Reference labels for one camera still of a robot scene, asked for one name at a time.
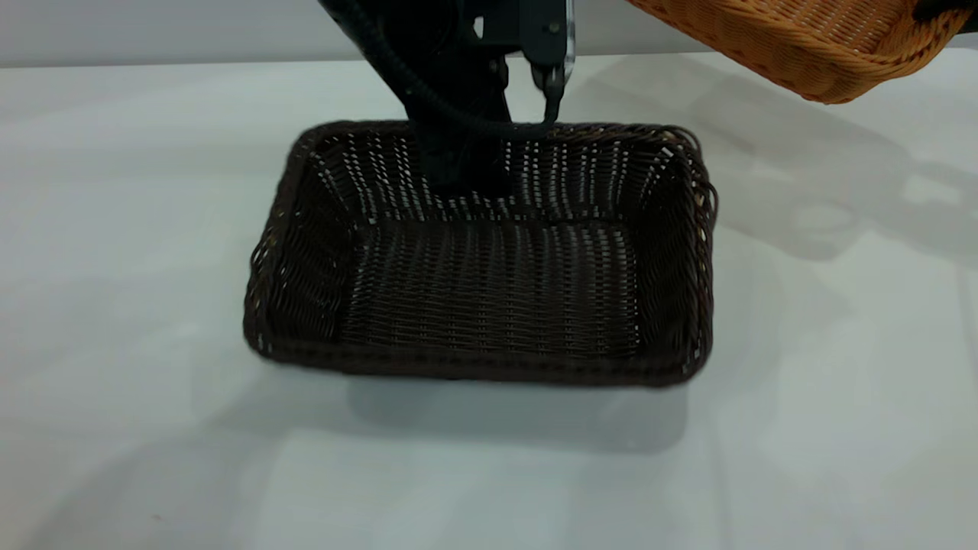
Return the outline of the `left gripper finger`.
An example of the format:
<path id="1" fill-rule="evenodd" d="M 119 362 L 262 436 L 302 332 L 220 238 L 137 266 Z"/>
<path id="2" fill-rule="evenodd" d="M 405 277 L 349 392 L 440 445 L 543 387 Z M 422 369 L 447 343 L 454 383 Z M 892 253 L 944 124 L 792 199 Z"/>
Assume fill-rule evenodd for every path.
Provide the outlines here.
<path id="1" fill-rule="evenodd" d="M 413 104 L 413 136 L 434 195 L 513 195 L 501 139 L 473 132 L 420 103 Z"/>

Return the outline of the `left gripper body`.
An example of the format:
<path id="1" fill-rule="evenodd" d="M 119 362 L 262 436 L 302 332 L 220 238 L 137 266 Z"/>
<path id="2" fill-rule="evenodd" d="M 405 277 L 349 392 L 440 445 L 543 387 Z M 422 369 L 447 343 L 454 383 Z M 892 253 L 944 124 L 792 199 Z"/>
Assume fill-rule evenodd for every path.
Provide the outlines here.
<path id="1" fill-rule="evenodd" d="M 457 1 L 360 1 L 406 66 L 450 104 L 504 104 L 507 81 L 462 28 Z"/>

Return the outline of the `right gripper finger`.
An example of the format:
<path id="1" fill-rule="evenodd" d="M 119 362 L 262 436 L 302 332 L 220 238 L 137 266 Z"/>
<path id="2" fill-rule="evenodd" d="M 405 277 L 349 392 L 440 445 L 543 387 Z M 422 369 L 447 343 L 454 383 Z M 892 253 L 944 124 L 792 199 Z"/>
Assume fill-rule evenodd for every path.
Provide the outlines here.
<path id="1" fill-rule="evenodd" d="M 931 0 L 918 1 L 914 7 L 916 21 L 931 21 L 947 11 L 970 11 L 970 17 L 958 34 L 975 34 L 977 32 L 977 1 L 971 0 Z"/>

